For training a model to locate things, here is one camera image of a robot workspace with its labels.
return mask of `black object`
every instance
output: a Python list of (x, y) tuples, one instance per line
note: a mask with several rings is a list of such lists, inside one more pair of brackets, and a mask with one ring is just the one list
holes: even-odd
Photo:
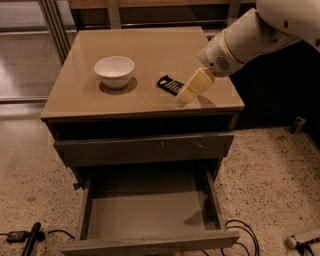
[(30, 232), (27, 244), (23, 250), (23, 253), (21, 256), (30, 256), (33, 246), (36, 242), (36, 240), (38, 240), (38, 237), (40, 237), (40, 240), (43, 239), (43, 236), (39, 236), (39, 234), (41, 234), (40, 232), (40, 228), (41, 228), (41, 224), (39, 222), (36, 222), (33, 227), (32, 230)]
[(173, 80), (172, 78), (168, 77), (168, 76), (164, 76), (164, 77), (161, 77), (160, 80), (157, 82), (157, 85), (173, 94), (173, 95), (177, 95), (179, 90), (181, 89), (181, 87), (184, 85), (183, 83), (180, 83), (178, 81), (175, 81)]

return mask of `speckled floor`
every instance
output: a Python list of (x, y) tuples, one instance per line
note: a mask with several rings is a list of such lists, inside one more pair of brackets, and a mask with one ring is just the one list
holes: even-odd
[[(39, 119), (42, 108), (42, 104), (0, 105), (0, 233), (30, 231), (39, 221), (47, 239), (36, 243), (32, 256), (61, 256), (59, 248), (72, 240), (63, 233), (47, 232), (64, 229), (75, 234), (82, 191), (73, 189), (75, 178), (52, 146), (53, 139)], [(299, 255), (284, 241), (288, 235), (320, 228), (319, 149), (306, 134), (293, 136), (286, 127), (233, 133), (215, 183), (224, 219), (248, 223), (263, 256)], [(240, 234), (239, 241), (254, 255), (250, 238)], [(21, 255), (24, 244), (8, 244), (5, 239), (0, 236), (0, 255)], [(315, 255), (320, 253), (319, 244), (313, 249)], [(238, 245), (224, 252), (247, 255)], [(220, 250), (207, 253), (222, 255)]]

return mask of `closed drawer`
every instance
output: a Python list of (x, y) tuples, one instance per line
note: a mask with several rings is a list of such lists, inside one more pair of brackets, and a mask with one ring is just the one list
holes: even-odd
[(233, 135), (216, 133), (56, 141), (67, 167), (223, 158)]

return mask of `cabinet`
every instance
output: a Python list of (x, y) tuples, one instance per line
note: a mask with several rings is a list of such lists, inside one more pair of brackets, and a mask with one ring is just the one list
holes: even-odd
[[(231, 247), (214, 179), (244, 105), (217, 78), (185, 106), (156, 86), (165, 73), (186, 82), (207, 43), (199, 28), (81, 31), (41, 119), (84, 198), (76, 241), (65, 255), (151, 255)], [(122, 90), (94, 73), (103, 57), (136, 63)]]

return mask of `ceramic bowl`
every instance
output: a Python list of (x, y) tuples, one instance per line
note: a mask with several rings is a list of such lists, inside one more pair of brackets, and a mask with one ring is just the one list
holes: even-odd
[(132, 78), (134, 66), (133, 60), (127, 57), (112, 56), (98, 61), (94, 70), (106, 86), (121, 89)]

